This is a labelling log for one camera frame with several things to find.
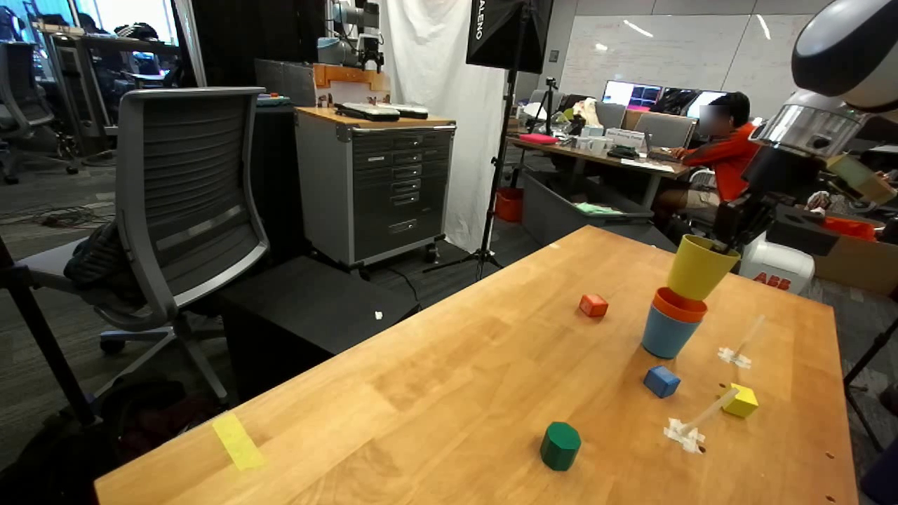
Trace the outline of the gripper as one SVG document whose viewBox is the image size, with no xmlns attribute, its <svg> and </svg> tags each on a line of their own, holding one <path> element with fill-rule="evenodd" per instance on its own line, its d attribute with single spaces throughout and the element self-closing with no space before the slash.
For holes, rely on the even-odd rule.
<svg viewBox="0 0 898 505">
<path fill-rule="evenodd" d="M 742 173 L 747 187 L 741 199 L 722 201 L 716 208 L 714 241 L 731 250 L 743 250 L 775 218 L 775 206 L 761 204 L 805 203 L 812 193 L 821 191 L 820 173 L 825 167 L 821 158 L 760 147 Z"/>
</svg>

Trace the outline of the yellow cup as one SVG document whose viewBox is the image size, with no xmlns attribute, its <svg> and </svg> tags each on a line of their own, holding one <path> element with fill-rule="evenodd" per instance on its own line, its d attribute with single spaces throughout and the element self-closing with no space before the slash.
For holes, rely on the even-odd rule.
<svg viewBox="0 0 898 505">
<path fill-rule="evenodd" d="M 716 242 L 686 234 L 676 251 L 667 279 L 671 291 L 691 300 L 703 301 L 741 260 L 737 250 L 716 248 Z"/>
</svg>

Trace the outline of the white machine housing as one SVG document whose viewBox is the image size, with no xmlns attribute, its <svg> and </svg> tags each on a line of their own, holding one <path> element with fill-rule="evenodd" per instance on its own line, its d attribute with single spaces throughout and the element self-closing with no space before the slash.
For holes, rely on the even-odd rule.
<svg viewBox="0 0 898 505">
<path fill-rule="evenodd" d="M 802 250 L 770 242 L 762 233 L 744 247 L 738 274 L 799 295 L 814 278 L 815 260 Z"/>
</svg>

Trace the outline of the person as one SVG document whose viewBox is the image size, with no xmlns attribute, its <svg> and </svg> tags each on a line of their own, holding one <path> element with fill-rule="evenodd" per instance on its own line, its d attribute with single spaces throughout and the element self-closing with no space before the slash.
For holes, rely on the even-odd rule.
<svg viewBox="0 0 898 505">
<path fill-rule="evenodd" d="M 658 193 L 653 204 L 654 222 L 665 227 L 673 215 L 683 210 L 709 210 L 733 201 L 746 188 L 743 173 L 758 152 L 750 140 L 754 131 L 749 113 L 751 101 L 740 90 L 712 100 L 699 120 L 709 141 L 697 148 L 673 148 L 670 155 L 684 166 L 712 170 L 715 189 L 667 189 Z"/>
</svg>

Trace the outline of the cardboard box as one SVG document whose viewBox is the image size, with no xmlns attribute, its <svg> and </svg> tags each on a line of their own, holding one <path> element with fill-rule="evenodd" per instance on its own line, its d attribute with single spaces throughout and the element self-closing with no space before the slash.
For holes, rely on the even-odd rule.
<svg viewBox="0 0 898 505">
<path fill-rule="evenodd" d="M 824 218 L 839 234 L 828 255 L 815 256 L 815 276 L 876 294 L 898 295 L 898 220 L 886 224 L 849 217 Z"/>
</svg>

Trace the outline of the cluttered wooden desk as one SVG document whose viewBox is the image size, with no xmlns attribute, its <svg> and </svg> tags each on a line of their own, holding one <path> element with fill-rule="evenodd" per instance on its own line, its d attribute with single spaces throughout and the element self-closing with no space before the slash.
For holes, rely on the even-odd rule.
<svg viewBox="0 0 898 505">
<path fill-rule="evenodd" d="M 507 135 L 506 140 L 512 144 L 512 146 L 519 147 L 522 150 L 535 150 L 543 153 L 555 154 L 556 156 L 573 158 L 575 160 L 575 173 L 583 172 L 587 162 L 599 163 L 603 164 L 603 166 L 613 167 L 620 170 L 638 170 L 639 172 L 647 173 L 649 180 L 641 195 L 641 205 L 645 207 L 651 206 L 653 203 L 662 180 L 677 180 L 689 175 L 691 169 L 689 166 L 684 166 L 682 163 L 659 162 L 658 160 L 650 158 L 642 161 L 632 161 L 606 156 L 606 154 L 593 153 L 586 149 L 561 146 L 559 143 L 537 144 L 526 140 L 520 140 L 519 135 Z"/>
</svg>

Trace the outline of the whiteboard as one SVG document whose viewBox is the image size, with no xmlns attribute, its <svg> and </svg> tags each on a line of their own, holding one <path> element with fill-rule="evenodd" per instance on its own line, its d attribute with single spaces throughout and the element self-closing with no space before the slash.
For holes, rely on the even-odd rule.
<svg viewBox="0 0 898 505">
<path fill-rule="evenodd" d="M 561 89 L 597 96 L 609 81 L 747 95 L 770 118 L 796 90 L 792 49 L 808 14 L 577 16 Z"/>
</svg>

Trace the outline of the red bin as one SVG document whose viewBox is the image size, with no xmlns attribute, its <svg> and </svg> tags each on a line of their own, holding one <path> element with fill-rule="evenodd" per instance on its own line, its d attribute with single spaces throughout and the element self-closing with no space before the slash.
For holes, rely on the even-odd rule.
<svg viewBox="0 0 898 505">
<path fill-rule="evenodd" d="M 499 188 L 494 205 L 496 218 L 510 223 L 520 223 L 523 218 L 523 196 L 525 192 L 520 188 Z"/>
</svg>

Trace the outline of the green block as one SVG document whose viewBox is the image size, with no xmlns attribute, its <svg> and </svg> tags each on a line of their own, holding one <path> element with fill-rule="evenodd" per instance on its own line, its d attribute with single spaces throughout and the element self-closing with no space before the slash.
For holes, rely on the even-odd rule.
<svg viewBox="0 0 898 505">
<path fill-rule="evenodd" d="M 555 472 L 570 470 L 582 445 L 577 429 L 567 422 L 549 423 L 540 447 L 542 463 Z"/>
</svg>

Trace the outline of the softbox light on stand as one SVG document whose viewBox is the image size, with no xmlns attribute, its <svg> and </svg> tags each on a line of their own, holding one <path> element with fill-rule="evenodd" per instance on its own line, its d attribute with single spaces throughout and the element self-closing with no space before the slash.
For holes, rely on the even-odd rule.
<svg viewBox="0 0 898 505">
<path fill-rule="evenodd" d="M 474 47 L 469 48 L 466 63 L 474 66 L 487 66 L 487 62 L 483 60 L 483 52 L 493 51 L 494 55 L 498 55 L 498 49 L 500 49 L 498 41 L 503 39 L 504 59 L 498 67 L 506 70 L 497 153 L 490 160 L 492 178 L 490 199 L 485 207 L 484 230 L 480 246 L 474 252 L 468 253 L 461 259 L 423 269 L 424 274 L 442 271 L 442 269 L 449 269 L 464 263 L 474 263 L 474 279 L 480 281 L 485 277 L 485 266 L 490 265 L 498 271 L 504 268 L 497 261 L 494 250 L 491 249 L 491 238 L 496 220 L 498 189 L 506 166 L 508 117 L 516 103 L 514 92 L 516 92 L 522 61 L 525 60 L 525 43 L 530 29 L 540 30 L 539 23 L 532 20 L 533 14 L 541 10 L 537 4 L 537 0 L 482 0 L 482 3 L 478 5 L 477 19 L 471 24 L 472 28 L 476 30 L 475 35 L 478 37 L 478 41 Z"/>
</svg>

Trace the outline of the grey tool cabinet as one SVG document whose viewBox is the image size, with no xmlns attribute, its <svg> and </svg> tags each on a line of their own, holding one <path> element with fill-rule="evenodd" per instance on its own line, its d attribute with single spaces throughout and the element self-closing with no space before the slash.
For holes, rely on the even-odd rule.
<svg viewBox="0 0 898 505">
<path fill-rule="evenodd" d="M 302 226 L 311 249 L 344 271 L 416 249 L 438 262 L 456 128 L 433 116 L 375 121 L 298 107 Z"/>
</svg>

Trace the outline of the black controller on cabinet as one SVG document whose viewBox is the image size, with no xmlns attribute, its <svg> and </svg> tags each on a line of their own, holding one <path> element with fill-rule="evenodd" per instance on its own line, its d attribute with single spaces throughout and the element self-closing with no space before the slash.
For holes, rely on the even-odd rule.
<svg viewBox="0 0 898 505">
<path fill-rule="evenodd" d="M 335 112 L 344 117 L 374 122 L 395 122 L 399 119 L 428 119 L 429 110 L 417 105 L 391 105 L 390 103 L 344 102 L 335 105 Z"/>
</svg>

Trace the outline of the yellow tape strip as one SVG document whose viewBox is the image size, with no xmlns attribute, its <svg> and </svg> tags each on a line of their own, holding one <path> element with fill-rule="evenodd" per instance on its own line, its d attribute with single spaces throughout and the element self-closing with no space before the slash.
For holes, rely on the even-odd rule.
<svg viewBox="0 0 898 505">
<path fill-rule="evenodd" d="M 265 466 L 265 457 L 233 412 L 229 410 L 212 419 L 212 428 L 238 470 Z"/>
</svg>

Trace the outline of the dark desk with gear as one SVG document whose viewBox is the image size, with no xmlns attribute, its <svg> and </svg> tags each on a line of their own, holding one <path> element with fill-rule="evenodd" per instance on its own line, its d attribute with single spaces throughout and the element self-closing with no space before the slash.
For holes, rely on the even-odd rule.
<svg viewBox="0 0 898 505">
<path fill-rule="evenodd" d="M 182 51 L 174 45 L 42 20 L 32 22 L 32 28 L 46 47 L 64 105 L 65 134 L 80 158 L 115 149 L 126 93 L 177 84 Z"/>
</svg>

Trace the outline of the dark office chair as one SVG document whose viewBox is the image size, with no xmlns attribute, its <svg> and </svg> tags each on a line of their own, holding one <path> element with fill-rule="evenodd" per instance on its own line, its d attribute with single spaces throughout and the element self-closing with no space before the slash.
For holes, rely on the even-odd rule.
<svg viewBox="0 0 898 505">
<path fill-rule="evenodd" d="M 57 164 L 68 175 L 81 170 L 36 82 L 33 55 L 32 44 L 0 41 L 0 181 L 6 184 L 19 182 L 17 170 L 28 164 Z"/>
</svg>

